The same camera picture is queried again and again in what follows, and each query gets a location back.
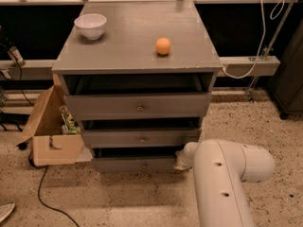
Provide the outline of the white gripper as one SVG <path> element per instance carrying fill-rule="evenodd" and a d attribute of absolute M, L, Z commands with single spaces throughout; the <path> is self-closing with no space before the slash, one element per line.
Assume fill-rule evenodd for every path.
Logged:
<path fill-rule="evenodd" d="M 184 148 L 176 152 L 177 160 L 173 168 L 176 170 L 189 170 L 193 167 L 193 158 L 198 144 L 196 142 L 187 143 Z"/>

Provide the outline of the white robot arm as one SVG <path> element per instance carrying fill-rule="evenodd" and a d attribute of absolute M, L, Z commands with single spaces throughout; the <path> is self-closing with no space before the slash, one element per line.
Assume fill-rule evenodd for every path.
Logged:
<path fill-rule="evenodd" d="M 269 180 L 276 164 L 265 148 L 208 139 L 187 143 L 174 167 L 193 170 L 200 227 L 255 227 L 242 185 Z"/>

